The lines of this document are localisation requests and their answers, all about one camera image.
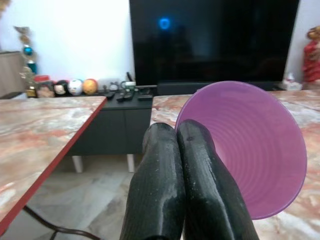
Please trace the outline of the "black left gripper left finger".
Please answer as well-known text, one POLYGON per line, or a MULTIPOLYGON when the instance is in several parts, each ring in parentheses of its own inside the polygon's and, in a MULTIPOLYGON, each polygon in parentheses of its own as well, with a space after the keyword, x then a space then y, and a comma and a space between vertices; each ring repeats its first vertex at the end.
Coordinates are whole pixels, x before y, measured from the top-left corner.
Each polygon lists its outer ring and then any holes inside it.
POLYGON ((154 123, 143 138, 143 157, 130 181, 120 239, 179 240, 186 194, 175 130, 154 123))

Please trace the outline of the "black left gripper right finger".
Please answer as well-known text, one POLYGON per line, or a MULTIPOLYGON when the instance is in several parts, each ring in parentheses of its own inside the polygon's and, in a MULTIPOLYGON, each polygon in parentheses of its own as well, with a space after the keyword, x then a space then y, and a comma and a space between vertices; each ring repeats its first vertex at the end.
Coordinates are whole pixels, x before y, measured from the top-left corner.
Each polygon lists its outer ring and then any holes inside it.
POLYGON ((177 129, 186 194, 185 240, 256 240, 240 189, 216 153, 209 130, 195 120, 177 129))

